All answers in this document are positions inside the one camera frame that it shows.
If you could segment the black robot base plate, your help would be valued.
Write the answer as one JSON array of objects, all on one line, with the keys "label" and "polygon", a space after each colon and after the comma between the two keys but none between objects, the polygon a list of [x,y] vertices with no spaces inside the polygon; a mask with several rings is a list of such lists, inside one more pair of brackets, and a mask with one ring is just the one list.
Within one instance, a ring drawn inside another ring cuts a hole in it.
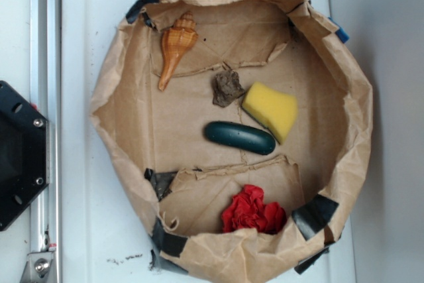
[{"label": "black robot base plate", "polygon": [[1,81],[1,230],[47,186],[48,120]]}]

